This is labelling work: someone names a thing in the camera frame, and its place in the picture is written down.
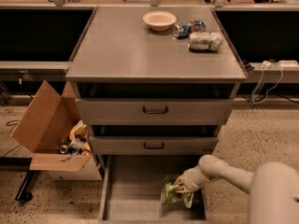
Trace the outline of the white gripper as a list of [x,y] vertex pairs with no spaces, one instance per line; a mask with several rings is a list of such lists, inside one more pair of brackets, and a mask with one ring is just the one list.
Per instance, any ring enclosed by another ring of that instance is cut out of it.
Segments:
[[175,185],[184,186],[175,189],[176,193],[193,193],[209,182],[209,177],[205,175],[199,166],[186,170],[174,182]]

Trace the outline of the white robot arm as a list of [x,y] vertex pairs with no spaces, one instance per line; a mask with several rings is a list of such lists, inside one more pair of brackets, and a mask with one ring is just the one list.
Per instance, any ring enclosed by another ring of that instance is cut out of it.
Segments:
[[204,155],[175,183],[178,192],[195,192],[218,179],[249,195],[249,224],[299,224],[299,172],[291,166],[272,161],[250,172]]

